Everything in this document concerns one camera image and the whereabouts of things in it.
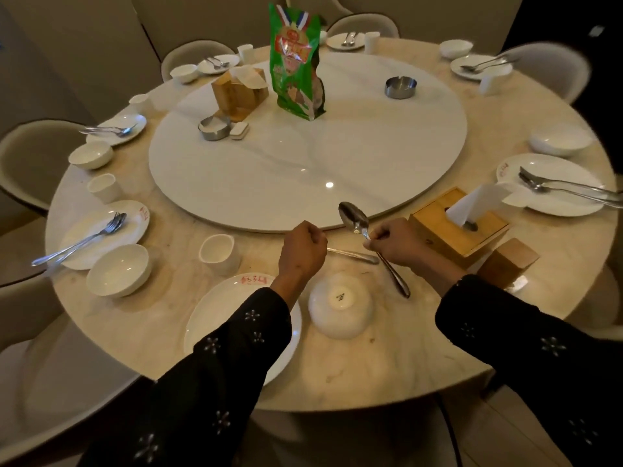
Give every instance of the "person's left hand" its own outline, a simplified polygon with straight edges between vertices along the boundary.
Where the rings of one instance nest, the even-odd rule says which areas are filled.
[[[294,306],[311,277],[316,275],[326,257],[326,236],[308,221],[285,235],[279,258],[279,275],[270,286],[287,303]]]

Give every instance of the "small white box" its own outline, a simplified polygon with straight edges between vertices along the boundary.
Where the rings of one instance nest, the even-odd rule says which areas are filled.
[[[241,140],[249,132],[249,124],[245,121],[236,123],[236,125],[229,132],[229,137],[233,140]]]

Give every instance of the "white cup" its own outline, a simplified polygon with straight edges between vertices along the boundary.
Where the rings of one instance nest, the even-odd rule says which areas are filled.
[[[240,55],[240,59],[242,59],[242,63],[245,65],[257,62],[255,60],[255,49],[253,49],[253,44],[243,44],[238,46],[238,54]]]
[[[123,191],[113,174],[103,174],[91,179],[87,190],[102,203],[112,203],[121,198]]]
[[[512,70],[508,69],[508,65],[496,65],[485,70],[486,74],[480,80],[478,91],[482,95],[497,95],[502,91],[502,86],[510,78]]]
[[[142,114],[144,117],[153,117],[156,114],[152,99],[146,93],[130,98],[129,110],[134,114]]]
[[[376,50],[379,44],[379,38],[381,37],[381,33],[378,31],[372,31],[366,33],[363,38],[363,52],[365,54],[376,54]]]
[[[199,260],[208,264],[214,273],[227,277],[238,270],[241,256],[233,236],[215,234],[201,245]]]

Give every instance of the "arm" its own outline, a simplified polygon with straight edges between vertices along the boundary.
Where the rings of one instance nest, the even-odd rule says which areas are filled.
[[[623,438],[620,345],[589,337],[467,274],[417,239],[407,220],[384,223],[371,238],[368,248],[431,284],[442,297],[439,330],[492,365],[575,465],[616,463],[609,452]]]
[[[326,256],[324,234],[303,222],[286,235],[279,275],[251,295],[158,380],[141,414],[93,443],[90,466],[229,466],[268,369],[290,342],[290,310]]]

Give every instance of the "white flower embroidery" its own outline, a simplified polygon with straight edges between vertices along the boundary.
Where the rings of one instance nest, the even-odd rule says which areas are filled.
[[[553,336],[548,337],[547,339],[541,337],[541,342],[543,343],[543,345],[541,346],[541,350],[552,353],[555,357],[558,357],[559,351],[564,351],[565,349],[567,349],[565,345],[558,344],[557,338]]]
[[[220,348],[219,338],[215,337],[212,339],[211,337],[206,338],[206,345],[203,347],[204,351],[211,351],[212,353],[216,353],[216,349]]]
[[[589,446],[592,446],[592,443],[595,440],[595,438],[599,436],[599,434],[597,434],[595,431],[589,429],[589,427],[586,426],[586,423],[584,423],[583,419],[579,419],[577,422],[574,422],[573,420],[569,420],[569,424],[571,425],[571,428],[573,429],[572,431],[573,435],[583,438],[584,442],[587,443]]]
[[[145,462],[151,464],[158,452],[158,445],[154,442],[154,434],[149,434],[146,438],[141,436],[138,439],[139,450],[134,454],[134,458],[145,457]]]
[[[247,311],[244,314],[244,319],[250,319],[253,322],[255,322],[255,320],[259,317],[260,317],[260,314],[256,313],[254,309],[252,309],[251,311]]]
[[[214,423],[212,423],[212,425],[214,427],[216,427],[216,435],[217,436],[219,434],[221,434],[223,429],[229,428],[229,425],[231,425],[231,423],[229,422],[228,418],[229,418],[229,412],[223,413],[222,416],[221,416],[221,412],[220,411],[216,412],[216,421]]]
[[[466,322],[464,322],[463,326],[461,326],[461,331],[463,332],[464,337],[476,337],[476,335],[473,333],[473,328]]]

